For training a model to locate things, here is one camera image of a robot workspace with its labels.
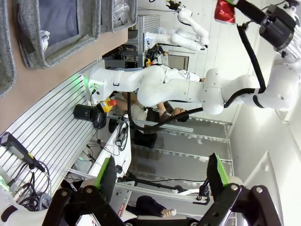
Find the gray fabric bin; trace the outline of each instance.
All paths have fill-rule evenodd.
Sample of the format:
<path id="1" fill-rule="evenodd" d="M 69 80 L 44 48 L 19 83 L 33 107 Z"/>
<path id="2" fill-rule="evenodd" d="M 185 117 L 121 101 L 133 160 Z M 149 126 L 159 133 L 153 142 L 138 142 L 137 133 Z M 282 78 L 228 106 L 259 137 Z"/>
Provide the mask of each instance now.
<path id="1" fill-rule="evenodd" d="M 76 2 L 79 34 L 55 43 L 43 52 L 40 38 L 39 0 L 14 0 L 18 39 L 27 67 L 52 67 L 97 40 L 101 26 L 101 0 L 77 0 Z"/>
<path id="2" fill-rule="evenodd" d="M 16 67 L 10 43 L 6 0 L 0 0 L 0 97 L 10 90 L 16 81 Z"/>
<path id="3" fill-rule="evenodd" d="M 113 24 L 113 1 L 114 0 L 102 0 L 102 26 L 101 32 L 117 32 L 122 29 L 132 27 L 137 22 L 137 0 L 125 0 L 130 7 L 129 9 L 129 17 L 126 23 L 114 26 Z"/>

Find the wooden tabletop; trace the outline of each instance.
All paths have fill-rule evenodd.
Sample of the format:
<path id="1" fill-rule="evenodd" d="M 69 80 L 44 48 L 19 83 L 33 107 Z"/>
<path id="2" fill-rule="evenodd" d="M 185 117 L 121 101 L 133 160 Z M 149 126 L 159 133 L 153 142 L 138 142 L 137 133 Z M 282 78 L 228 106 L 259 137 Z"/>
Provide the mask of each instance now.
<path id="1" fill-rule="evenodd" d="M 96 42 L 86 46 L 54 67 L 28 69 L 23 62 L 17 41 L 13 18 L 13 0 L 7 0 L 7 4 L 10 39 L 17 77 L 14 87 L 4 97 L 0 97 L 0 134 L 33 104 L 65 79 L 103 54 L 127 42 L 127 29 L 117 33 L 104 33 L 101 34 Z"/>

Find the screw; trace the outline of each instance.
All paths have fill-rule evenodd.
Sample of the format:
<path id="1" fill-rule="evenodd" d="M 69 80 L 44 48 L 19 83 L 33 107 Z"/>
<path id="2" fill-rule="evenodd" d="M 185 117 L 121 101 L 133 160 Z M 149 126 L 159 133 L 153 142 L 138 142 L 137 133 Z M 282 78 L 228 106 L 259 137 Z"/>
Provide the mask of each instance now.
<path id="1" fill-rule="evenodd" d="M 237 187 L 236 185 L 232 185 L 232 186 L 231 186 L 231 189 L 232 189 L 233 191 L 236 191 L 236 190 L 238 189 L 238 187 Z"/>
<path id="2" fill-rule="evenodd" d="M 257 187 L 257 188 L 256 188 L 256 191 L 257 191 L 258 193 L 261 193 L 261 192 L 262 192 L 262 188 L 261 188 L 261 187 Z"/>

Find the black cylindrical container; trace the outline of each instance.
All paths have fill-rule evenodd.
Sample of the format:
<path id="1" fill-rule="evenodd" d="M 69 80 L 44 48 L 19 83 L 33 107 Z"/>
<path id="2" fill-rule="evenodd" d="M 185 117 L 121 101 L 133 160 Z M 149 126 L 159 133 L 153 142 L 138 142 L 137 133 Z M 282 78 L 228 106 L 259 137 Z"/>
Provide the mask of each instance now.
<path id="1" fill-rule="evenodd" d="M 97 108 L 88 105 L 76 105 L 73 115 L 75 119 L 95 121 L 97 119 Z"/>

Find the white desk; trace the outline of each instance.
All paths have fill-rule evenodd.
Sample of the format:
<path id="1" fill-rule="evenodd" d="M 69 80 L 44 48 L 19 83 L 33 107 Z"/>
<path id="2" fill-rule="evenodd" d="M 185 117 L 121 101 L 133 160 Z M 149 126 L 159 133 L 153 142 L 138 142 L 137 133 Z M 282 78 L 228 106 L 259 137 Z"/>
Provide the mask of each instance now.
<path id="1" fill-rule="evenodd" d="M 117 177 L 123 177 L 125 173 L 127 172 L 128 167 L 130 166 L 131 160 L 132 160 L 132 154 L 131 154 L 131 136 L 130 136 L 130 129 L 128 128 L 128 134 L 127 134 L 127 145 L 125 149 L 119 153 L 118 146 L 116 146 L 115 141 L 117 138 L 117 133 L 118 133 L 118 126 L 116 127 L 115 131 L 112 133 L 110 139 L 108 140 L 107 144 L 105 147 L 114 155 L 112 155 L 115 159 L 115 164 L 122 166 L 122 172 L 117 173 Z M 89 175 L 97 177 L 101 166 L 103 165 L 103 162 L 106 158 L 110 158 L 111 154 L 103 149 L 96 159 L 96 163 L 93 164 L 91 170 L 88 172 Z"/>

